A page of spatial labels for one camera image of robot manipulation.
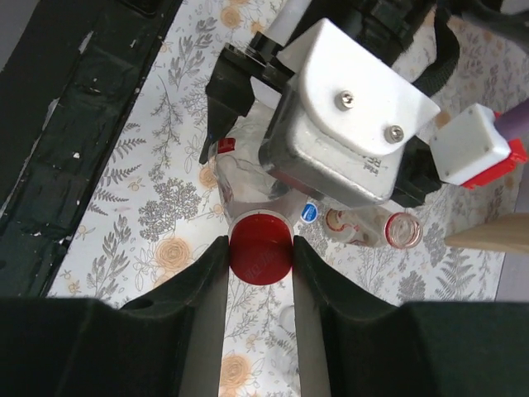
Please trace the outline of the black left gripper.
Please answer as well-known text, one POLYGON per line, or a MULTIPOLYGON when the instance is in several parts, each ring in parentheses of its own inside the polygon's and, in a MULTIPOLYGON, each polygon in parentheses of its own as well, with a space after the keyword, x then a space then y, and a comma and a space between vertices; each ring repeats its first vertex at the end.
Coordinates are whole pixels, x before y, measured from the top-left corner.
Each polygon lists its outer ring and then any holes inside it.
MULTIPOLYGON (((393 69, 394 62, 412 43, 414 33, 431 6, 429 1, 311 2, 296 28, 279 38, 282 49, 274 56, 274 61, 286 68, 290 76, 282 85, 275 109, 286 83, 293 77, 293 71, 279 61, 279 53, 320 20, 331 21, 349 38, 393 69)), ((408 81, 432 101, 433 95, 452 75, 459 55, 458 42, 445 20, 437 22, 435 32, 441 40, 436 61, 419 78, 408 81)), ((431 149, 417 133, 405 145, 393 193, 388 201, 404 207, 417 207, 424 203, 428 194, 436 192, 441 186, 431 149)))

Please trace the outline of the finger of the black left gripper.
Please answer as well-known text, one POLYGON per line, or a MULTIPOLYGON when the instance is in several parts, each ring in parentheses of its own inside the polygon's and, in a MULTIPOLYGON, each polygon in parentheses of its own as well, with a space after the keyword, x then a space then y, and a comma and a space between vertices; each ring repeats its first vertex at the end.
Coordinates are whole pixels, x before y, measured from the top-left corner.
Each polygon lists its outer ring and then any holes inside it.
POLYGON ((237 119, 246 116, 255 101, 245 68, 245 54, 233 45, 225 45, 205 88, 207 96, 207 135, 199 163, 205 164, 210 147, 226 137, 237 119))

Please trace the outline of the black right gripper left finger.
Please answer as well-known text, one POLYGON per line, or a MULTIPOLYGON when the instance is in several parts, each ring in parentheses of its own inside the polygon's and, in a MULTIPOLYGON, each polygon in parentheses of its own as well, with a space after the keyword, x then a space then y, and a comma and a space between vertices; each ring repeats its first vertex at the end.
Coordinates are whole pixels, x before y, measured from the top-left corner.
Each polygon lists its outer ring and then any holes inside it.
POLYGON ((229 247, 120 309, 97 299, 4 298, 4 396, 215 396, 229 247))

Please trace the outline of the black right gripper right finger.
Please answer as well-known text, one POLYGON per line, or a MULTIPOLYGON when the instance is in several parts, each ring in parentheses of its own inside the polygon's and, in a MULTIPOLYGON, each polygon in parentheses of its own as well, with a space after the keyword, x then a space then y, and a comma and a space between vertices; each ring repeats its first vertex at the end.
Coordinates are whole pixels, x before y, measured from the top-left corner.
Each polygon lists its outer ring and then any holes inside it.
POLYGON ((304 396, 525 396, 528 306, 394 306, 293 241, 298 366, 304 396))

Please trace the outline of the crushed clear bottle red label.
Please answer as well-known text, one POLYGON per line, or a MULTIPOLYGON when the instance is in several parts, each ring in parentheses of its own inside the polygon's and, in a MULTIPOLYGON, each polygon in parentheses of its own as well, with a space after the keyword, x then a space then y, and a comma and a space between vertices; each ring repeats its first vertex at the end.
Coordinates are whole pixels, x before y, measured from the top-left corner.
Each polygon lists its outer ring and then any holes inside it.
POLYGON ((216 177, 229 223, 256 209, 279 213, 291 226, 302 215, 307 196, 269 175, 259 161, 259 150, 273 114, 264 104, 254 103, 226 137, 210 146, 208 164, 216 177))

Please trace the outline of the red bottle cap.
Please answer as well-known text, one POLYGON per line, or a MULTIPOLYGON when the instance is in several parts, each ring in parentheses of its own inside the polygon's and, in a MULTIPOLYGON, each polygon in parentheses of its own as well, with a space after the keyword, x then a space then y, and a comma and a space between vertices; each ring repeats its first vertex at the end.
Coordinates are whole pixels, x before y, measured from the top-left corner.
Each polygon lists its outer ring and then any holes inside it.
POLYGON ((293 267, 293 232, 288 221, 275 212, 243 214, 229 236, 230 267, 250 285, 272 285, 293 267))

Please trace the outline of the blue white bottle cap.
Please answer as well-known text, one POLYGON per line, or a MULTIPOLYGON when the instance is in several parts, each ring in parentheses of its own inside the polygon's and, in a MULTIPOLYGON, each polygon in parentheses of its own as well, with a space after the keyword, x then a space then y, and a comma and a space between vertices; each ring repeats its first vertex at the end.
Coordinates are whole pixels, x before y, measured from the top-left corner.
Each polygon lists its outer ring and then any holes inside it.
POLYGON ((301 220, 306 224, 314 223, 318 218, 318 207, 316 204, 307 202, 301 212, 301 220))

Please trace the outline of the clear plastic bottle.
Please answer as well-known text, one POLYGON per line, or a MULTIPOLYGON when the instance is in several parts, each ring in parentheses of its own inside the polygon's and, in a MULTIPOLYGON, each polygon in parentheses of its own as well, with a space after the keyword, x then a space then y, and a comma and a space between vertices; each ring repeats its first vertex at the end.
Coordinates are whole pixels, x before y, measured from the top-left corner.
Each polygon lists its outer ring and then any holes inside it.
POLYGON ((296 396, 301 395, 301 385, 298 366, 298 349, 295 333, 287 331, 288 346, 285 352, 287 369, 284 372, 285 380, 296 396))

